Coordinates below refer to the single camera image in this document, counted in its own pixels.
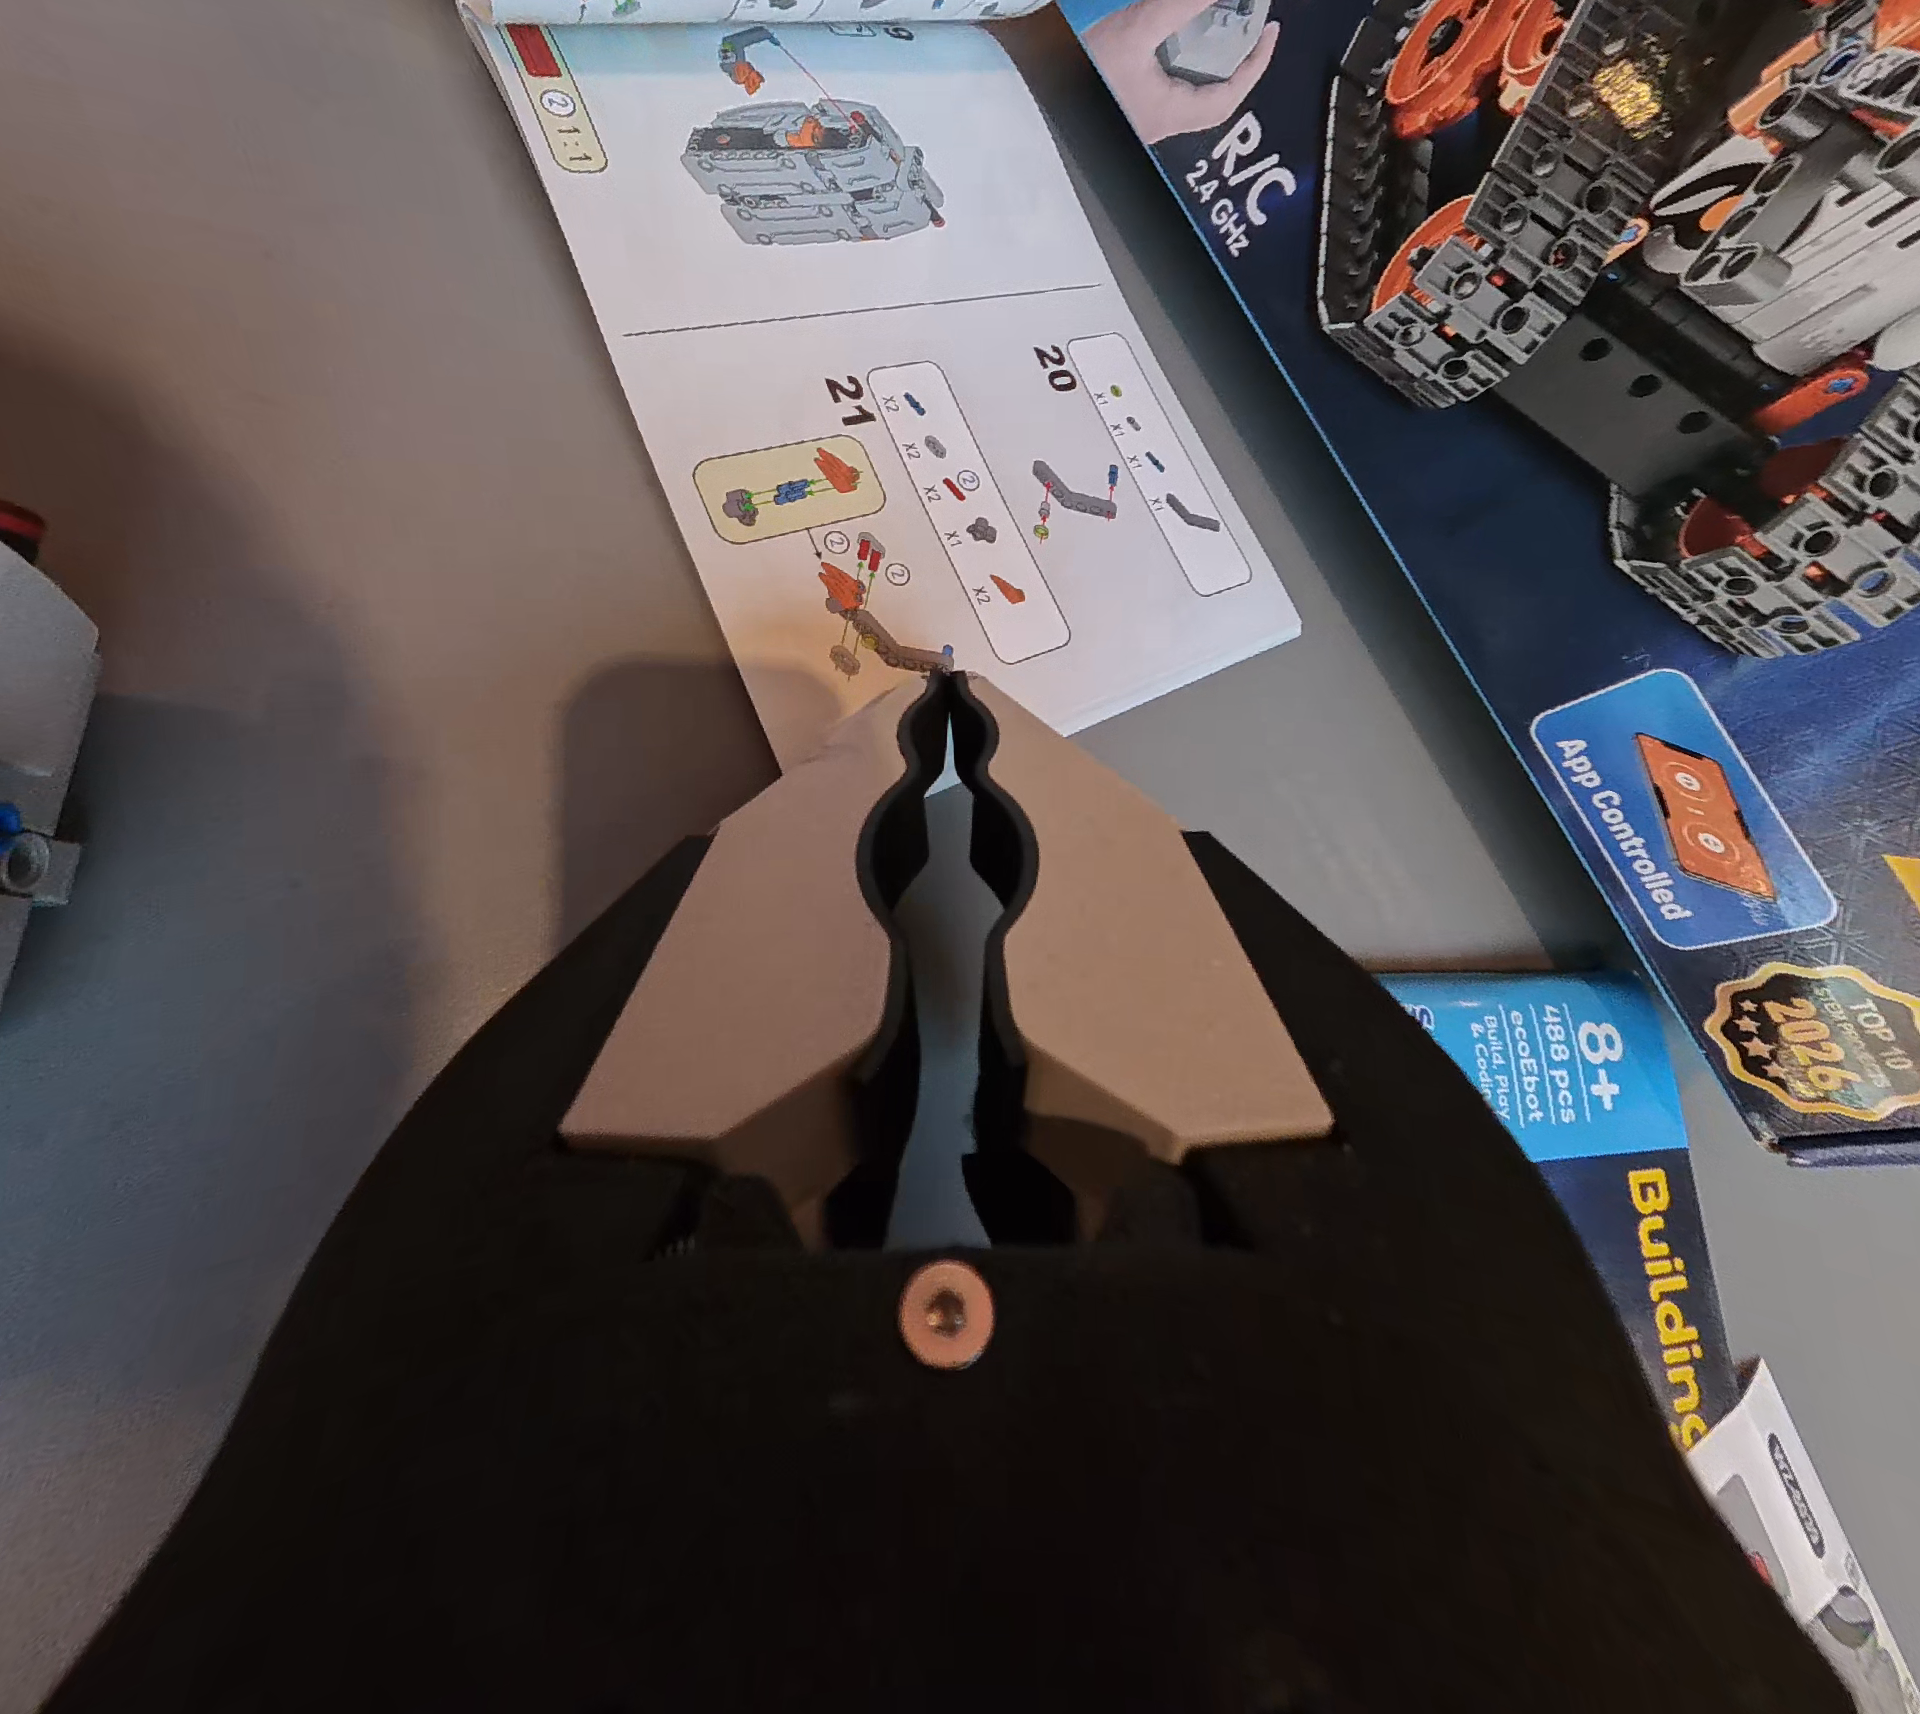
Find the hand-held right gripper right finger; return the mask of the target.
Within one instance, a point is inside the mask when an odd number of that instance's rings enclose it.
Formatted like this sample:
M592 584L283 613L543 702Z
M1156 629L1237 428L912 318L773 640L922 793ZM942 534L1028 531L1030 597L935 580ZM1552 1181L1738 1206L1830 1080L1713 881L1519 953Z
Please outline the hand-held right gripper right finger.
M1310 1139L1332 1111L1180 826L988 680L951 680L986 935L973 1206L993 1244L1089 1237L1151 1164Z

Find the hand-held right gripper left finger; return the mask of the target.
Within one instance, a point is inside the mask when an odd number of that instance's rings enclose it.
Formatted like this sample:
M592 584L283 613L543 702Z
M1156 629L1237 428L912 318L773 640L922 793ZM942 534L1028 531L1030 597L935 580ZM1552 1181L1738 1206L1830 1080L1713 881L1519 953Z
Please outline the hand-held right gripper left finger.
M929 860L953 675L877 695L725 818L560 1131L773 1184L809 1239L877 1247L918 1100L897 909Z

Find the white instruction manual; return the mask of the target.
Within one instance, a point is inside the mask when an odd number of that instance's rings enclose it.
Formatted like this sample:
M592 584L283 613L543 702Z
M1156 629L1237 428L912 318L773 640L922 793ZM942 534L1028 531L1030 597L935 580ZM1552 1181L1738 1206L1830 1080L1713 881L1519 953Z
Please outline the white instruction manual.
M780 766L973 669L1072 734L1301 633L988 32L459 0Z

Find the grey orange building-block toy robot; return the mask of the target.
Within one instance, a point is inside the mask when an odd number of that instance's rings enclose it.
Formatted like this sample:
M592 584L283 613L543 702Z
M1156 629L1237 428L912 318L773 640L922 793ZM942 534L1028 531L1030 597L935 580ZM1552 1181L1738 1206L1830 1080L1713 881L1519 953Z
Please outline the grey orange building-block toy robot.
M39 568L45 519L3 501L3 988L37 907L72 893L62 811L100 680L100 633Z

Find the blue printed booklet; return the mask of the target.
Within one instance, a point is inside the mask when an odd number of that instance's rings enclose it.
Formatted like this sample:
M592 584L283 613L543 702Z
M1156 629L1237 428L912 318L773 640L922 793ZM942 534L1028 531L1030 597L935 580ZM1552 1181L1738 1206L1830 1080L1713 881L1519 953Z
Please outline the blue printed booklet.
M1691 1452L1740 1397L1661 1014L1610 974L1387 974L1544 1174Z

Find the blue toy packaging box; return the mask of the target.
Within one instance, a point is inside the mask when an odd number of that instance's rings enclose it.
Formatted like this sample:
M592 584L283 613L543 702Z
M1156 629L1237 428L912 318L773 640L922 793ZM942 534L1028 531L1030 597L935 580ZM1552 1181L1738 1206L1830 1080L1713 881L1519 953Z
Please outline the blue toy packaging box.
M1919 1139L1919 0L1064 0L1755 1136Z

